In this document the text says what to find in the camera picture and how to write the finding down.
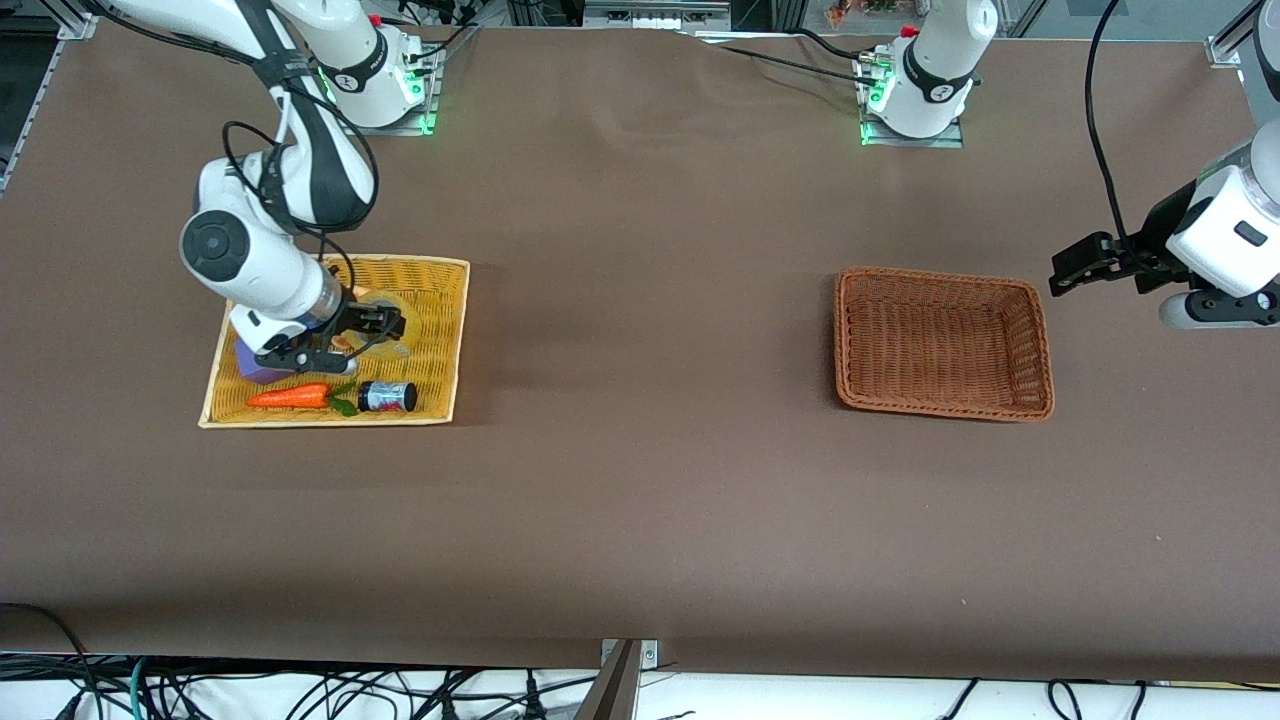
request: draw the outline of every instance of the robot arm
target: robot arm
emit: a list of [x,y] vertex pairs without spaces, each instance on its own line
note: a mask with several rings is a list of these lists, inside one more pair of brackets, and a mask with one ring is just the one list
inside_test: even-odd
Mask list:
[[[285,113],[296,142],[206,164],[195,215],[182,232],[183,263],[201,283],[233,302],[230,322],[259,363],[349,373],[355,360],[332,350],[333,336],[358,329],[399,337],[403,319],[398,313],[356,304],[337,278],[293,245],[293,236],[302,232],[357,227],[372,206],[375,179],[347,140],[343,120],[294,46],[284,18],[268,0],[113,4],[148,24],[251,58],[252,69]],[[308,3],[289,5],[300,15]],[[356,0],[316,5],[358,8]],[[360,18],[372,32],[369,19]],[[358,33],[353,37],[353,45],[362,42]]]
[[[1254,38],[1280,100],[1280,0],[1267,0]],[[1142,229],[1097,232],[1053,256],[1055,297],[1097,281],[1133,277],[1139,293],[1187,283],[1160,306],[1171,328],[1280,327],[1280,118],[1161,200]]]

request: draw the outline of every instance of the brown table surface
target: brown table surface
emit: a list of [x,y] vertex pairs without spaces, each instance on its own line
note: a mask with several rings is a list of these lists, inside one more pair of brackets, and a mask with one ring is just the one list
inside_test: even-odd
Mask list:
[[[1277,336],[1047,296],[1108,225],[1085,47],[993,44],[966,147],[923,151],[860,146],[841,81],[690,37],[484,31],[438,135],[374,141],[342,238],[475,264],[457,421],[211,432],[223,305],[178,232],[221,123],[275,114],[102,27],[0,202],[3,596],[104,652],[590,666],[657,637],[687,670],[1280,678]],[[1108,45],[1097,97],[1134,227],[1252,129],[1193,44]],[[842,409],[849,265],[1034,281],[1057,413]]]

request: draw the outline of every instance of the woven basket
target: woven basket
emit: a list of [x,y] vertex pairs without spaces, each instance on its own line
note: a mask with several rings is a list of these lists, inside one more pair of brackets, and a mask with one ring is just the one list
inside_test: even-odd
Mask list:
[[[205,407],[200,414],[202,428],[301,428],[356,425],[430,425],[453,419],[453,401],[458,389],[458,355],[462,348],[462,322],[466,315],[467,282],[471,265],[465,260],[419,258],[412,255],[352,255],[361,286],[388,291],[404,307],[410,322],[404,336],[407,357],[392,351],[390,343],[370,348],[360,356],[353,378],[300,374],[268,387],[241,377],[236,365],[236,331],[223,318],[218,351],[209,375]],[[338,279],[348,282],[346,265]],[[346,418],[335,410],[247,407],[244,401],[264,389],[287,388],[316,380],[339,386],[349,379],[406,382],[417,386],[417,406],[412,413],[361,413]],[[355,392],[343,396],[355,402]]]
[[859,410],[1030,423],[1053,413],[1029,283],[890,268],[836,278],[836,389]]

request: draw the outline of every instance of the carrot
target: carrot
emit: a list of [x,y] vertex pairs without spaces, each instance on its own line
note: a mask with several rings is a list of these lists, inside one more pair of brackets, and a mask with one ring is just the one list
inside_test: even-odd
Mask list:
[[325,383],[306,383],[284,389],[269,389],[248,398],[250,407],[329,407],[329,386]]

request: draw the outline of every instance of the black strap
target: black strap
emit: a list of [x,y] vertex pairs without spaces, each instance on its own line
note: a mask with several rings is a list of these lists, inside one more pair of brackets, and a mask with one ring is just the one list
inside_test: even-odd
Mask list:
[[289,202],[284,197],[284,174],[280,172],[280,156],[285,147],[288,146],[279,143],[262,152],[262,176],[257,181],[257,190],[262,193],[262,209],[266,214],[280,229],[296,236],[302,231],[289,213]]
[[955,97],[955,94],[964,90],[964,86],[969,83],[969,78],[973,77],[973,70],[951,79],[940,78],[925,70],[915,59],[915,40],[902,53],[902,67],[906,68],[906,77],[911,78],[911,82],[924,94],[924,101],[933,104],[946,102]]
[[311,74],[311,65],[301,50],[270,50],[252,65],[257,78],[266,87],[284,85],[285,81]]
[[349,68],[334,68],[333,65],[320,64],[320,69],[324,70],[329,82],[334,83],[338,90],[343,92],[360,92],[365,90],[365,83],[369,78],[378,74],[378,70],[383,69],[387,64],[387,36],[375,32],[378,36],[378,46],[374,51],[369,54],[367,58],[351,65]]

